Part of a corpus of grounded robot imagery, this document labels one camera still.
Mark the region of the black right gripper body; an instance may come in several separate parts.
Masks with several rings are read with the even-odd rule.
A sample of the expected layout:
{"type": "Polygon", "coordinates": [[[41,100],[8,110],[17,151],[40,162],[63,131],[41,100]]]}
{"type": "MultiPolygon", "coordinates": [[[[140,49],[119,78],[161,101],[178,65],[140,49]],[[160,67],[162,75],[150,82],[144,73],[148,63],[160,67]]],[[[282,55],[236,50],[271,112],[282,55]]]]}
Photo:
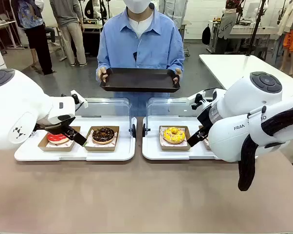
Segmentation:
{"type": "Polygon", "coordinates": [[[197,109],[200,111],[198,121],[205,129],[210,129],[217,121],[217,110],[211,102],[200,102],[197,109]]]}

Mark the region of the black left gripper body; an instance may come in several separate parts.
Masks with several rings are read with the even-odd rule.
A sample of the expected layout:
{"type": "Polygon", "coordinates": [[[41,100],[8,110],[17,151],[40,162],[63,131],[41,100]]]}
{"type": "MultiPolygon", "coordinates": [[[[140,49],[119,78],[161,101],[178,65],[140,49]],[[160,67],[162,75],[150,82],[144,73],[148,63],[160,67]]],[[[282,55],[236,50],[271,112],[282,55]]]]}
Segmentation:
{"type": "Polygon", "coordinates": [[[74,131],[74,129],[70,126],[70,124],[74,120],[75,120],[75,117],[72,117],[70,119],[61,121],[58,124],[53,124],[49,126],[36,123],[34,127],[34,131],[45,130],[51,134],[70,134],[74,131]]]}

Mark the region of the person's left hand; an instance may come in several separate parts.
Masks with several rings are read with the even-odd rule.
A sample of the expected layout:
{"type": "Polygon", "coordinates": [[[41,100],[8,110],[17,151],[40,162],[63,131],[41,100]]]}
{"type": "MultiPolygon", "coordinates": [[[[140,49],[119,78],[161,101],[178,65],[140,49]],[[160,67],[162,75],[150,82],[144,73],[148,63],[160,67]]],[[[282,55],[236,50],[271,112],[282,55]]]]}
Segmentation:
{"type": "Polygon", "coordinates": [[[175,75],[173,76],[173,83],[176,85],[180,82],[180,79],[182,78],[182,70],[180,68],[175,69],[175,75]]]}

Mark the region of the person's right hand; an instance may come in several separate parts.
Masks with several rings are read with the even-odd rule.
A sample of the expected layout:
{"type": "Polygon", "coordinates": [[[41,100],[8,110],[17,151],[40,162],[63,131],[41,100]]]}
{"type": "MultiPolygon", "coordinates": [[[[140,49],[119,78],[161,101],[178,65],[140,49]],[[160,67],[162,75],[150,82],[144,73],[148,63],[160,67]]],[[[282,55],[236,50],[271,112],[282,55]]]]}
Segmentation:
{"type": "Polygon", "coordinates": [[[98,82],[104,82],[106,83],[106,80],[108,78],[107,68],[105,66],[101,66],[96,71],[96,79],[98,82]]]}

